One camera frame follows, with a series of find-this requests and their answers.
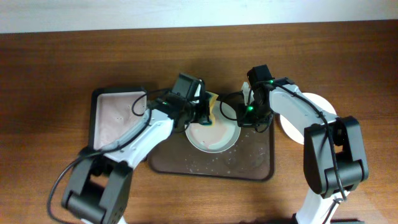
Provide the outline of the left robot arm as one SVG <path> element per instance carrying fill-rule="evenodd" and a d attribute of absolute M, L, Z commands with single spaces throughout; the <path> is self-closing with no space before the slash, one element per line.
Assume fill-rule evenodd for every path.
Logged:
<path fill-rule="evenodd" d="M 134 169 L 174 131 L 192 123 L 209 126 L 217 95 L 199 78 L 181 73 L 172 88 L 147 103 L 140 121 L 119 139 L 99 148 L 86 147 L 71 164 L 61 206 L 84 223 L 125 223 Z"/>

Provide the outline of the small black tray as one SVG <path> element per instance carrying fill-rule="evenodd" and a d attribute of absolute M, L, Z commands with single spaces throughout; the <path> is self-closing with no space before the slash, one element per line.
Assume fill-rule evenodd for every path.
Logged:
<path fill-rule="evenodd" d="M 99 149 L 142 120 L 147 100 L 140 87 L 98 88 L 91 94 L 88 145 Z"/>

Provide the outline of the pale green plate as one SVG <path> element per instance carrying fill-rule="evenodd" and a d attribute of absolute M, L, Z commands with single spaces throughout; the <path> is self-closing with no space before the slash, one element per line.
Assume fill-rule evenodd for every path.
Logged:
<path fill-rule="evenodd" d="M 236 121 L 231 121 L 221 114 L 219 101 L 216 101 L 214 105 L 213 114 L 215 121 L 212 125 L 192 123 L 185 131 L 190 143 L 207 153 L 226 151 L 236 143 L 241 132 Z"/>

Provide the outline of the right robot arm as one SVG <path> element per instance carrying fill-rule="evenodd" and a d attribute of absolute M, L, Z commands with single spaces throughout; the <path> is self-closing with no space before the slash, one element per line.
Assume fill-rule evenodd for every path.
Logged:
<path fill-rule="evenodd" d="M 350 192 L 368 179 L 369 168 L 358 120 L 321 109 L 289 78 L 274 78 L 267 65 L 248 71 L 250 89 L 237 112 L 238 126 L 269 126 L 274 114 L 303 135 L 303 172 L 309 186 L 292 223 L 330 223 Z"/>

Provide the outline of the green yellow sponge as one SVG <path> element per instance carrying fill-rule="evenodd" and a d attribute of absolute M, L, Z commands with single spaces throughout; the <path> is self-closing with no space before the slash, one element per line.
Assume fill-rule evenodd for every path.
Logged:
<path fill-rule="evenodd" d="M 216 118 L 214 115 L 214 108 L 216 105 L 216 101 L 219 95 L 216 93 L 212 93 L 207 91 L 205 93 L 205 109 L 206 113 L 204 114 L 204 117 L 202 117 L 200 124 L 203 126 L 212 126 L 216 123 Z"/>

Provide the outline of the white plate front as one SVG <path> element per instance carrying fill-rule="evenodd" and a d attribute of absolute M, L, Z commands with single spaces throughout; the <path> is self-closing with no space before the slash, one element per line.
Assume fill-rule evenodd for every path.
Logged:
<path fill-rule="evenodd" d="M 314 102 L 317 106 L 319 106 L 321 109 L 331 113 L 331 114 L 336 114 L 336 111 L 332 104 L 326 100 L 324 97 L 314 94 L 314 93 L 303 93 L 304 96 L 306 96 L 309 100 Z M 304 136 L 303 134 L 293 126 L 293 124 L 288 121 L 285 117 L 282 115 L 279 116 L 279 122 L 280 126 L 285 132 L 286 135 L 288 135 L 289 138 L 291 138 L 293 141 L 303 145 L 304 144 Z"/>

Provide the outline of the large brown tray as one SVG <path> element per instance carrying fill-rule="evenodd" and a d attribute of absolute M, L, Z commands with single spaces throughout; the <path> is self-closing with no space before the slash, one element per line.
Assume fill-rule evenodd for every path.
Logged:
<path fill-rule="evenodd" d="M 221 114 L 236 120 L 242 96 L 218 98 Z M 266 181 L 274 174 L 274 129 L 240 127 L 236 143 L 226 151 L 207 153 L 194 147 L 185 131 L 189 125 L 173 133 L 147 157 L 150 168 L 161 174 L 193 175 L 225 179 Z"/>

